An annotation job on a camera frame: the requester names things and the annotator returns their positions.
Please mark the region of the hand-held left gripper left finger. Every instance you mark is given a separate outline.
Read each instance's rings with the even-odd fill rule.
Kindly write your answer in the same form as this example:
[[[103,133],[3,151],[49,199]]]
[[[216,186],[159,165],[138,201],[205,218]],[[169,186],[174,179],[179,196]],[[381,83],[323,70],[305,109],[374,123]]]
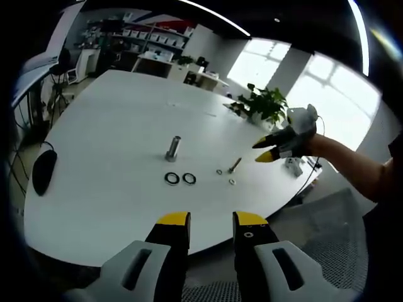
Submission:
[[[159,218],[144,241],[107,260],[99,278],[68,301],[181,301],[190,247],[189,212]]]

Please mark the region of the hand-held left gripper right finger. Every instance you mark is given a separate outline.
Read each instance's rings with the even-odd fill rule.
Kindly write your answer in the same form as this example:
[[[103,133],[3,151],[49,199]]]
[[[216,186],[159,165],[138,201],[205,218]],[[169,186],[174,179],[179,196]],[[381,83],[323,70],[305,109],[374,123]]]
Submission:
[[[356,291],[328,282],[322,267],[289,241],[278,241],[263,217],[235,211],[234,267],[243,301],[354,301]]]

